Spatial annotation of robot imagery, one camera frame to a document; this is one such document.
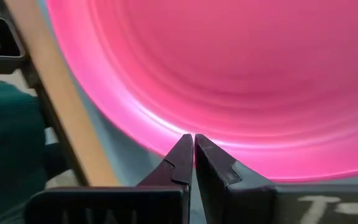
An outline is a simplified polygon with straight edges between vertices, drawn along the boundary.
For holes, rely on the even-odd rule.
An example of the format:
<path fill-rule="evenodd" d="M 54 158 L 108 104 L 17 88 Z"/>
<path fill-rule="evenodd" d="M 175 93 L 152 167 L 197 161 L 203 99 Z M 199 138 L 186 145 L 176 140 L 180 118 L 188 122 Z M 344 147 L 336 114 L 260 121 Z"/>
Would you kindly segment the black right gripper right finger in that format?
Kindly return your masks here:
<path fill-rule="evenodd" d="M 195 166 L 207 224 L 271 224 L 271 180 L 202 134 L 195 136 Z"/>

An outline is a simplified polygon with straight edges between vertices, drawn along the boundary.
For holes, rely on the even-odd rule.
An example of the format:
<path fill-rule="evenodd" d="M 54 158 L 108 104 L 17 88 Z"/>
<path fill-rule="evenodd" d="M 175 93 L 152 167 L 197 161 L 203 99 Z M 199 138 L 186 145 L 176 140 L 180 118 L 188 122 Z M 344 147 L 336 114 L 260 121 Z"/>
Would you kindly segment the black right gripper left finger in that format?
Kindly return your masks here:
<path fill-rule="evenodd" d="M 184 134 L 161 163 L 138 186 L 190 186 L 193 175 L 194 142 L 191 134 Z"/>

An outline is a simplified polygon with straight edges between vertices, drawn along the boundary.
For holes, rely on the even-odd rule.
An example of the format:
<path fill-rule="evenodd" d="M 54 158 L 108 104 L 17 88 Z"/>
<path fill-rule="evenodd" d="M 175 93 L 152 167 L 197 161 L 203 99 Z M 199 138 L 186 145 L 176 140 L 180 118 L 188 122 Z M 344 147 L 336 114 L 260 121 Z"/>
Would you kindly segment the pink round plate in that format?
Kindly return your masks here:
<path fill-rule="evenodd" d="M 358 174 L 358 0 L 46 0 L 110 122 L 165 155 L 204 134 L 279 182 Z"/>

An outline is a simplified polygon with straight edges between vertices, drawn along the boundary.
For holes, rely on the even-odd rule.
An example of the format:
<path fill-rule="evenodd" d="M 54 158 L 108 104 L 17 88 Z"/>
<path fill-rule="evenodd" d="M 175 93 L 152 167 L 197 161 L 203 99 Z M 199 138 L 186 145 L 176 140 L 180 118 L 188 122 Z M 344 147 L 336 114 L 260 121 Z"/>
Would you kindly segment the blue-grey plastic tray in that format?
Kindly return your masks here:
<path fill-rule="evenodd" d="M 44 19 L 52 30 L 52 36 L 56 40 L 47 11 L 46 0 L 37 1 L 41 7 Z M 157 167 L 161 162 L 162 157 L 154 152 L 149 152 L 144 149 L 111 124 L 88 98 L 87 94 L 83 91 L 82 87 L 80 87 L 76 78 L 73 76 L 70 68 L 68 68 L 68 74 L 74 83 L 81 102 L 85 106 L 85 110 L 95 128 L 96 135 L 101 141 L 105 156 L 111 165 L 111 169 L 114 170 L 113 172 L 116 174 L 118 182 L 124 185 L 135 185 L 139 183 L 141 179 Z M 313 182 L 312 184 L 358 185 L 358 176 Z M 193 171 L 193 184 L 191 190 L 190 224 L 207 224 L 195 171 Z"/>

